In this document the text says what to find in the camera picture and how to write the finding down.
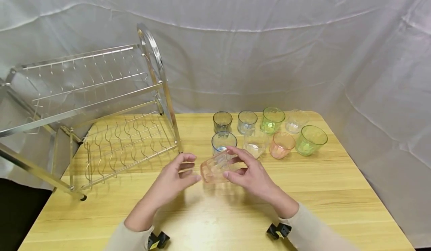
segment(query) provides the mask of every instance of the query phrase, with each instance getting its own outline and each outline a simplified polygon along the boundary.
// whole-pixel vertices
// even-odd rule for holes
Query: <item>forearm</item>
[[[158,207],[144,196],[124,220],[124,225],[134,232],[148,230],[153,225],[157,210]]]
[[[145,197],[130,212],[124,222],[120,223],[111,236],[105,251],[143,251],[148,250],[148,238],[153,232],[153,220],[157,211]]]
[[[278,186],[270,192],[268,202],[281,218],[291,218],[299,210],[299,204]]]
[[[358,250],[281,189],[274,191],[270,203],[280,222],[292,227],[287,237],[298,251]]]

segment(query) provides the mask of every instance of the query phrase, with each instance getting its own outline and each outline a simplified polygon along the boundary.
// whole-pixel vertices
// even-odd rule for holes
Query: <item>green cup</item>
[[[267,107],[263,110],[260,129],[266,134],[274,134],[280,128],[284,118],[286,118],[286,115],[282,110],[277,107]]]
[[[303,156],[309,156],[328,142],[326,133],[317,126],[304,126],[297,139],[295,149]]]

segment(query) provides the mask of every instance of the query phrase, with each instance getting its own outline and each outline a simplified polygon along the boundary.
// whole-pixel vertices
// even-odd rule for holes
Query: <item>transparent cup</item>
[[[328,142],[326,133],[317,126],[304,126],[295,149],[303,156],[309,156]]]
[[[216,112],[213,115],[214,131],[229,131],[230,124],[232,124],[232,115],[225,111]]]
[[[257,122],[257,115],[250,110],[243,110],[238,114],[238,132],[242,135],[249,129],[254,128]]]
[[[223,183],[227,179],[223,177],[225,171],[236,171],[239,167],[235,165],[233,158],[227,151],[220,152],[201,164],[201,175],[205,183]]]
[[[243,148],[254,158],[260,157],[269,145],[269,135],[260,129],[249,129],[244,134]]]
[[[287,115],[286,130],[290,134],[298,134],[302,127],[308,123],[308,114],[301,110],[292,110]]]
[[[236,140],[235,135],[230,132],[220,131],[213,136],[211,143],[213,145],[213,155],[216,155],[226,150],[227,146],[236,147],[238,141]]]
[[[269,152],[272,157],[281,159],[292,151],[295,147],[295,139],[286,132],[276,132],[272,137]]]
[[[277,107],[267,107],[263,110],[262,123],[260,129],[266,134],[274,134],[286,118],[284,112]]]

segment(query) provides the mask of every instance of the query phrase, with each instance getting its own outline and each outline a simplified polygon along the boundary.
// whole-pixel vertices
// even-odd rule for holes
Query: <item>hand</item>
[[[199,182],[201,176],[192,175],[195,160],[196,156],[193,154],[179,154],[162,169],[144,199],[154,204],[155,208],[160,208],[176,198],[181,191]]]
[[[192,175],[195,160],[195,155],[181,153],[167,164],[145,196],[130,212],[124,225],[135,232],[148,230],[161,206],[170,203],[181,191],[201,180],[200,175]]]
[[[250,194],[270,203],[279,217],[290,218],[298,212],[299,204],[272,181],[265,168],[252,154],[236,147],[228,146],[227,149],[230,154],[238,155],[231,162],[243,162],[247,166],[236,172],[223,172],[229,182],[242,186]]]

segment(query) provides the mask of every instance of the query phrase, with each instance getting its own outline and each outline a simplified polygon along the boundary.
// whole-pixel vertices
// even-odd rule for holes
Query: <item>left hand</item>
[[[195,159],[193,154],[181,153],[166,165],[125,219],[124,225],[135,232],[148,230],[161,206],[170,203],[181,191],[201,180],[200,175],[192,175]]]
[[[190,153],[181,153],[176,156],[162,169],[143,199],[153,203],[158,209],[170,203],[184,189],[199,182],[201,176],[192,174],[195,160],[196,156]]]

